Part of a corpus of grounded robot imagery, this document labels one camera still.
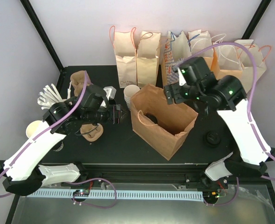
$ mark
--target black table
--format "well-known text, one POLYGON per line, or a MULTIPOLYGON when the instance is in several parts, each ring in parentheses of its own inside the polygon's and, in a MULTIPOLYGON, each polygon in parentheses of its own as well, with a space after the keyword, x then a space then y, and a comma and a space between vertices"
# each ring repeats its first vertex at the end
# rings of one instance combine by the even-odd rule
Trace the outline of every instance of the black table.
MULTIPOLYGON (((67 97, 70 76, 80 70, 88 72, 93 84, 101 87, 115 87, 117 89, 116 103, 126 107, 123 89, 119 88, 116 66, 69 66, 65 68, 58 82, 58 90, 63 98, 67 97)), ((162 87, 160 70, 157 86, 162 87)), ((209 111, 207 116, 204 110, 201 110, 186 141, 171 160, 167 161, 133 132, 130 115, 119 125, 104 124, 103 127, 103 135, 93 143, 88 142, 82 136, 67 136, 63 140, 63 149, 59 152, 50 151, 42 162, 52 164, 74 161, 80 161, 83 164, 209 163, 228 155, 230 153, 229 143, 233 139, 228 127, 216 112, 209 111), (221 142, 217 147, 210 147, 203 141, 204 135, 211 130, 217 131, 221 137, 221 142)))

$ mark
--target black metal frame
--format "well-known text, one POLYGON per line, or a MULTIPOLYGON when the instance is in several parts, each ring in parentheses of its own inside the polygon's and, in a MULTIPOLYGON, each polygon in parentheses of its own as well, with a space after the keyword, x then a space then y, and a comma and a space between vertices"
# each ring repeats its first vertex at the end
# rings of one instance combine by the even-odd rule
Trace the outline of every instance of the black metal frame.
MULTIPOLYGON (((29 0, 20 0, 23 7, 25 8, 26 12, 28 13, 33 25, 35 26, 37 32, 39 33, 41 39, 43 40, 48 52, 50 53, 53 61, 55 62, 57 68, 60 71, 60 76, 57 82, 57 89, 60 91, 63 80, 65 78, 66 72, 65 68, 62 65, 57 53, 55 52, 55 49, 53 48, 50 39, 48 38, 42 24, 40 23, 33 7, 30 4, 29 0)), ((242 39, 249 39, 251 34, 253 33, 255 27, 259 23, 261 17, 265 13, 268 5, 270 4, 271 0, 262 0, 258 9, 256 10, 253 18, 251 19, 247 29, 244 32, 244 35, 242 39)), ((178 166, 163 166, 163 165, 139 165, 139 166, 128 166, 128 165, 119 165, 119 166, 110 166, 110 165, 89 165, 86 167, 89 170, 94 170, 95 172, 100 172, 103 177, 108 178, 112 182, 119 182, 120 180, 124 180, 125 178, 127 181, 130 181, 131 183, 135 182, 144 182, 149 183, 149 180, 151 180, 151 183, 178 183, 181 184, 185 180, 185 174, 186 167, 178 167, 178 166), (134 175, 129 175, 130 173, 138 174, 138 178, 134 175), (168 174, 168 175, 157 175, 157 172, 161 172, 161 174, 168 174)), ((201 166, 195 166, 191 168, 192 171, 195 172, 202 172, 203 168, 201 166)), ((228 182, 231 184, 235 184, 236 180, 234 177, 229 177, 228 182)), ((270 198, 272 201, 272 204, 275 209, 275 192, 272 186, 271 181, 261 179, 261 178, 240 178, 240 184, 261 184, 266 185, 268 192, 270 194, 270 198)), ((6 224, 12 223, 17 204, 19 201, 20 196, 15 196, 10 212, 7 217, 6 224)))

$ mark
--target white ruler strip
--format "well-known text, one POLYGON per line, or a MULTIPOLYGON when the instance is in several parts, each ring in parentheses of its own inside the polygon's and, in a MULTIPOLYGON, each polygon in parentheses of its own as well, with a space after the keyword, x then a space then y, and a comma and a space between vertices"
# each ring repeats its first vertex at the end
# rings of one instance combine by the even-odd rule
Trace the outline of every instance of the white ruler strip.
MULTIPOLYGON (((77 189, 38 189, 27 197, 73 198, 77 189)), ((114 199, 113 190, 91 190, 88 196, 75 198, 114 199)), ((197 191, 117 190, 117 199, 203 201, 203 193, 197 191)))

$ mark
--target stack of paper cups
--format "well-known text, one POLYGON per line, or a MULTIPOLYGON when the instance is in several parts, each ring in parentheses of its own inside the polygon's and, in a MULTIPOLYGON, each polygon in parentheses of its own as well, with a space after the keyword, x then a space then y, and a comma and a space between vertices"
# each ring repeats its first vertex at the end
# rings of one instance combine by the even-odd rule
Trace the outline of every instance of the stack of paper cups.
POLYGON ((137 85, 129 85, 124 89, 124 98, 129 110, 130 110, 130 98, 139 90, 140 88, 137 85))

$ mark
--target open brown paper bag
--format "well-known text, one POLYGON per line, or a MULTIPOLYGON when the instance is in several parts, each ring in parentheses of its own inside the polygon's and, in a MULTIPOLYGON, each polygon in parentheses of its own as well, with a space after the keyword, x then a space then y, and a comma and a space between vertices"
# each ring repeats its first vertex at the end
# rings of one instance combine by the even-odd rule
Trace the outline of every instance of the open brown paper bag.
POLYGON ((186 104, 168 105, 163 89, 152 84, 131 97, 133 131, 167 160, 182 146, 196 118, 197 113, 186 104), (154 115, 158 124, 145 114, 154 115))

